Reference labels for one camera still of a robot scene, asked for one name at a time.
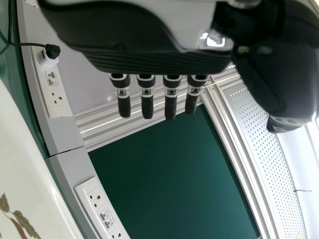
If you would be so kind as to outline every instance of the metal grille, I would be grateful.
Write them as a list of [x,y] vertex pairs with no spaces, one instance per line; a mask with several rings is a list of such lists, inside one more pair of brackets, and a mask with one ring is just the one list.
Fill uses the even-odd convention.
[[268,116],[244,83],[223,90],[264,181],[281,228],[281,238],[306,239],[304,222],[285,157],[275,134],[266,129]]

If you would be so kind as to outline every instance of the wall socket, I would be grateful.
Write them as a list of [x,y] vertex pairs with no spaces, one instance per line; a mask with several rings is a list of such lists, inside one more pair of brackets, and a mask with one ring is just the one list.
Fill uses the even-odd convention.
[[37,54],[42,47],[32,47],[33,60],[41,87],[42,96],[50,118],[73,116],[66,98],[58,66],[46,68],[40,65]]
[[102,239],[130,239],[97,177],[74,189]]

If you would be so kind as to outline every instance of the black rubber grip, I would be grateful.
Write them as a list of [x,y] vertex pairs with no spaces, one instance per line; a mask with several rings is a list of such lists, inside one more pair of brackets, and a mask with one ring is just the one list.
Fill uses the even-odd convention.
[[186,103],[185,103],[185,113],[187,115],[192,115],[195,113],[196,104],[197,104],[197,97],[198,96],[191,96],[191,95],[187,94]]
[[208,79],[206,79],[205,81],[204,80],[202,80],[201,78],[199,78],[201,81],[196,81],[196,80],[194,80],[193,78],[192,78],[192,76],[191,75],[188,75],[187,76],[187,83],[189,83],[191,86],[193,86],[193,87],[201,87],[201,86],[203,86],[203,85],[205,85],[205,83],[206,83],[206,81],[208,80]]
[[119,113],[122,117],[128,118],[131,115],[130,96],[122,99],[118,98]]
[[153,96],[151,97],[142,97],[142,114],[143,117],[147,120],[153,117]]
[[166,120],[174,120],[176,116],[177,97],[165,96],[165,118]]
[[163,84],[168,88],[177,88],[179,87],[181,79],[179,81],[168,81],[163,77]]

